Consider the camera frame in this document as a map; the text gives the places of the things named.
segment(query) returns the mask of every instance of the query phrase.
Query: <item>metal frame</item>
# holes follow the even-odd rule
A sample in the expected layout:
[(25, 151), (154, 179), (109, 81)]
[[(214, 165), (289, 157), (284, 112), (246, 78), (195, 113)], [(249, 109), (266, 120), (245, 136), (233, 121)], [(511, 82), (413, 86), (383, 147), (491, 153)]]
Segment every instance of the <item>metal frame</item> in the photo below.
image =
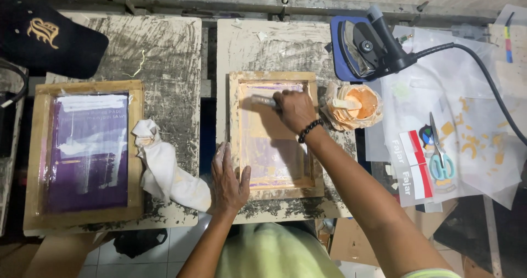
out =
[[(137, 9), (162, 14), (181, 10), (209, 10), (212, 12), (256, 12), (309, 16), (360, 16), (373, 3), (341, 0), (47, 0), (58, 9), (85, 10), (87, 5), (102, 11), (124, 9), (125, 5), (132, 13)], [(394, 21), (414, 22), (418, 26), (449, 27), (452, 24), (468, 23), (486, 25), (493, 23), (499, 12), (493, 10), (475, 10), (466, 8), (447, 8), (431, 5), (410, 5), (393, 3), (375, 3), (390, 23)]]

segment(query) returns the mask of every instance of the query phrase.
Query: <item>white rag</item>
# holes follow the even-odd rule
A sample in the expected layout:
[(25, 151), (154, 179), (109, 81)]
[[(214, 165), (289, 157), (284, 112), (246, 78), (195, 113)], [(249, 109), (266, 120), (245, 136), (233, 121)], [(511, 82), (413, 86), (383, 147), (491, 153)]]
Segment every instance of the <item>white rag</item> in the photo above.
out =
[(206, 212), (210, 208), (211, 196), (207, 183), (178, 167), (175, 147), (163, 142), (159, 127), (151, 119), (138, 121), (132, 130), (135, 145), (147, 166), (141, 186), (145, 191), (164, 202), (173, 201)]

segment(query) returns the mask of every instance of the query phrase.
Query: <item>person's right hand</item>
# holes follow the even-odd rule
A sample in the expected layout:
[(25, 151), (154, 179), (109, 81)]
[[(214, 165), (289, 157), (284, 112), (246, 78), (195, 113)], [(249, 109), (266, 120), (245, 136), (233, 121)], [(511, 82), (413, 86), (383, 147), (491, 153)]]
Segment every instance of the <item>person's right hand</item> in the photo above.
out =
[(280, 106), (276, 113), (291, 132), (297, 135), (317, 119), (313, 102), (307, 93), (275, 92), (273, 99)]

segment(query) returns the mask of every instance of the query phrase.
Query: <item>beaded bracelet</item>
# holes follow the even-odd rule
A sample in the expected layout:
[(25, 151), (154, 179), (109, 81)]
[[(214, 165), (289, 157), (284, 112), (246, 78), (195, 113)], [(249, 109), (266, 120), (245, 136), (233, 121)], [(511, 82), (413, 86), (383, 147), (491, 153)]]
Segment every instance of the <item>beaded bracelet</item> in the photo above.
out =
[(312, 123), (310, 123), (305, 130), (302, 130), (300, 132), (300, 135), (298, 136), (298, 143), (304, 143), (306, 142), (306, 135), (309, 133), (309, 131), (311, 131), (315, 126), (318, 126), (318, 125), (324, 125), (324, 121), (322, 119), (317, 119), (315, 121), (313, 121)]

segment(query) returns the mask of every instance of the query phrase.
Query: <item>steam iron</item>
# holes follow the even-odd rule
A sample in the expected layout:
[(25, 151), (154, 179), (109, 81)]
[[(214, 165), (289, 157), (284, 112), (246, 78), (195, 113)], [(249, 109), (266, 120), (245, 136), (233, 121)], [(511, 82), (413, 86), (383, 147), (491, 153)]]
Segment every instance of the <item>steam iron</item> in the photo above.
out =
[(417, 62), (392, 36), (377, 6), (366, 16), (336, 16), (330, 23), (335, 74), (342, 81), (373, 81)]

